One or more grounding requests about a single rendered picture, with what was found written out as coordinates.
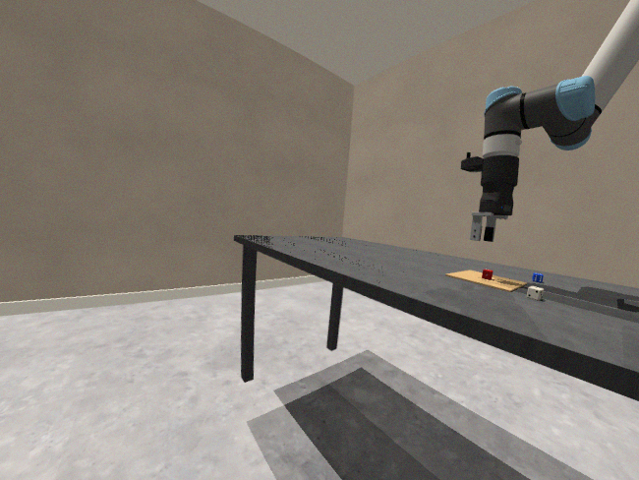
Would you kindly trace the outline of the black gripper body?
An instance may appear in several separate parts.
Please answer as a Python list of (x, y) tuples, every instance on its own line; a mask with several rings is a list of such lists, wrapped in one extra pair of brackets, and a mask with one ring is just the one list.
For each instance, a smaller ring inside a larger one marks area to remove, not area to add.
[(467, 158), (461, 160), (461, 169), (469, 172), (481, 172), (483, 195), (479, 212), (492, 212), (494, 215), (512, 215), (513, 190), (517, 186), (519, 152), (522, 141), (512, 134), (494, 135), (484, 139), (483, 158), (467, 152)]

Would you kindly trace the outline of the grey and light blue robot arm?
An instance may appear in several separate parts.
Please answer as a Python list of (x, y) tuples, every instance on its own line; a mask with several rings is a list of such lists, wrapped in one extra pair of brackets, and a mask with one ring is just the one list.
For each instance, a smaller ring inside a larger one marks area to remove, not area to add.
[(639, 0), (630, 0), (582, 77), (523, 94), (517, 87), (492, 91), (486, 100), (484, 139), (499, 134), (521, 139), (521, 130), (543, 126), (561, 150), (584, 146), (638, 60)]

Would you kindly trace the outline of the tan square mat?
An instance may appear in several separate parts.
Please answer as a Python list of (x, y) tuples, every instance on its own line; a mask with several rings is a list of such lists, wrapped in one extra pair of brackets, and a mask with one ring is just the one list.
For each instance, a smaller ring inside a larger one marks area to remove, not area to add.
[(491, 287), (491, 288), (495, 288), (495, 289), (499, 289), (499, 290), (503, 290), (507, 292), (512, 292), (527, 284), (527, 282), (522, 282), (522, 281), (513, 280), (509, 278), (495, 276), (495, 275), (493, 275), (491, 280), (484, 279), (482, 278), (482, 274), (483, 274), (482, 272), (465, 270), (465, 271), (447, 273), (446, 276), (481, 284), (487, 287)]

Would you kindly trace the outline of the white die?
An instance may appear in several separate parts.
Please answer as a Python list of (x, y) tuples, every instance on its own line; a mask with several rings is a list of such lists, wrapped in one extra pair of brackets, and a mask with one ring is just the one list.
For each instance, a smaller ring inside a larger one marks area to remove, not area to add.
[(541, 300), (543, 298), (544, 289), (530, 286), (528, 287), (527, 297), (535, 300)]

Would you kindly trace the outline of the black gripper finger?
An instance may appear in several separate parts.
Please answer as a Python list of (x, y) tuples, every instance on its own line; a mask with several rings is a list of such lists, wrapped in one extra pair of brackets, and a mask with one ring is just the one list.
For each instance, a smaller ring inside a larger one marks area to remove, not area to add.
[(496, 224), (497, 218), (508, 219), (508, 215), (487, 216), (484, 241), (490, 241), (490, 242), (494, 241), (495, 224)]
[(480, 241), (483, 216), (494, 216), (492, 212), (472, 212), (472, 227), (470, 240)]

